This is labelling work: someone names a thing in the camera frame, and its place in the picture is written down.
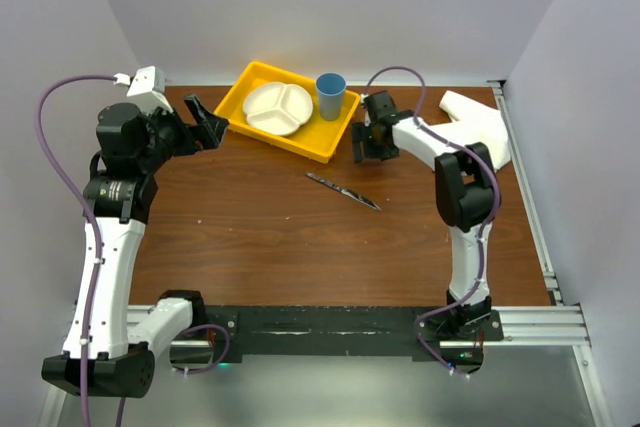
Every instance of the yellow tray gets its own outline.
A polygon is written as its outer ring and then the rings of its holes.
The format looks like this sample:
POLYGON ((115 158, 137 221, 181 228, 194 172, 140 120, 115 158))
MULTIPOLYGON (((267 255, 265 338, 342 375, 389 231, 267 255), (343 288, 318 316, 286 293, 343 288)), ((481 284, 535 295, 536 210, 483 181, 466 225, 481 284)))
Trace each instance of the yellow tray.
POLYGON ((231 87, 231 90, 222 99, 215 113, 228 119, 231 124, 229 128, 235 132, 263 140, 290 152, 295 152, 326 164, 335 153, 338 142, 359 103, 360 95, 347 90, 344 93, 340 117, 331 121, 324 120, 320 116, 318 109, 318 97, 314 79, 279 69, 263 62, 253 61, 247 65, 247 68, 244 69, 244 72, 231 87), (269 134, 251 127, 247 124, 245 114, 242 111, 242 103, 249 92, 267 82, 298 84, 309 92, 313 98, 313 114, 309 122, 287 137, 269 134))

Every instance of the knife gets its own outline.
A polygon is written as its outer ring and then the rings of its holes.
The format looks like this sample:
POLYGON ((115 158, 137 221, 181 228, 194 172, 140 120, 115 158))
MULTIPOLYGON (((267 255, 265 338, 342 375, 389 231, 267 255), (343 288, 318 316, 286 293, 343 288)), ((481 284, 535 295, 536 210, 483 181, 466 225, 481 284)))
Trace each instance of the knife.
POLYGON ((333 182, 327 180, 327 179, 323 179, 322 177, 316 175, 316 174, 312 174, 311 172, 307 172, 307 177, 309 177, 310 179, 315 180, 316 182, 320 182, 323 185, 326 185, 327 187, 329 187, 330 189, 333 190, 337 190, 338 192, 340 192, 341 194, 346 195, 347 197, 351 197, 353 200, 357 200, 358 202, 371 207, 374 210, 382 210, 380 207, 378 207, 378 204, 376 204, 375 202, 367 199, 365 196, 358 194, 357 192, 354 192, 351 189, 347 189, 346 187, 340 187, 336 184, 334 184, 333 182))

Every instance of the blue cup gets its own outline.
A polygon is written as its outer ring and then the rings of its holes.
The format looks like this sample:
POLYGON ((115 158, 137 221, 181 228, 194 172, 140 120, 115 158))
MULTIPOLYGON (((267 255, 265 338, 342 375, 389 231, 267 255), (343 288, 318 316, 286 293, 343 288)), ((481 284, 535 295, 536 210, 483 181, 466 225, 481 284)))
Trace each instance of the blue cup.
POLYGON ((347 81, 340 74, 327 72, 316 79, 318 107, 324 120, 336 120, 340 117, 345 90, 347 81))

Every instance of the brown tabletop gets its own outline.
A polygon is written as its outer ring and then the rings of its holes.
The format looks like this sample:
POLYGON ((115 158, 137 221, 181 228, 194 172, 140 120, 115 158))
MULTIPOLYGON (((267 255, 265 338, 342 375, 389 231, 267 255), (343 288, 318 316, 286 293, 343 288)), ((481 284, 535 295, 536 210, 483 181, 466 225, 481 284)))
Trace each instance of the brown tabletop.
MULTIPOLYGON (((212 110, 228 87, 170 87, 197 94, 212 110)), ((414 87, 390 87, 412 109, 414 87)), ((446 88, 431 88, 429 123, 446 88)), ((489 88, 451 88, 494 106, 489 88)), ((362 112, 356 114, 361 118, 362 112)), ((356 165, 350 129, 320 164, 228 132, 214 151, 169 161, 133 277, 131 303, 155 303, 167 289, 200 290, 208 304, 442 305, 451 279, 448 228, 435 206, 434 175, 407 152, 356 165), (314 172, 382 207, 376 212, 308 179, 314 172)), ((502 208, 489 243, 488 280, 496 305, 548 305, 512 164, 498 173, 502 208)))

